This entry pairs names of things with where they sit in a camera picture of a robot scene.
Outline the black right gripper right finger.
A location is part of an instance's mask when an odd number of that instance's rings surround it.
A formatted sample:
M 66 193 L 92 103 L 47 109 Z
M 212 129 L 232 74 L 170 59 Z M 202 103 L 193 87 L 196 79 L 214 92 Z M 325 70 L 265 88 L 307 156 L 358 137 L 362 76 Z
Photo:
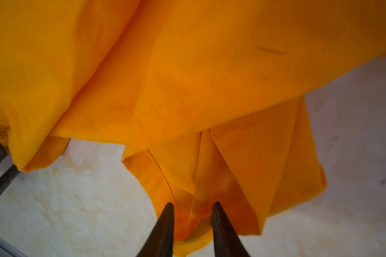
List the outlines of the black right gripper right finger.
M 212 206 L 212 229 L 215 257 L 250 257 L 219 202 Z

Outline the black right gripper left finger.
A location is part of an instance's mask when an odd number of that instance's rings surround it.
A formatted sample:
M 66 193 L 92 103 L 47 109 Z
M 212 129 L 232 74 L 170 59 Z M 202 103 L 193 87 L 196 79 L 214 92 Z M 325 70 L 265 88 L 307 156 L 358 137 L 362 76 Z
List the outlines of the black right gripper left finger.
M 167 203 L 136 257 L 172 257 L 174 225 L 174 205 Z

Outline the orange shorts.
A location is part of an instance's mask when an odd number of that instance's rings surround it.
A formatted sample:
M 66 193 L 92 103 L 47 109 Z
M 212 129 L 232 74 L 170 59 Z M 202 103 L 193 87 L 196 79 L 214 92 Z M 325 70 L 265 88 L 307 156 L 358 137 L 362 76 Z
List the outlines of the orange shorts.
M 0 143 L 50 166 L 70 139 L 125 145 L 173 252 L 323 192 L 304 95 L 386 56 L 386 1 L 0 1 Z

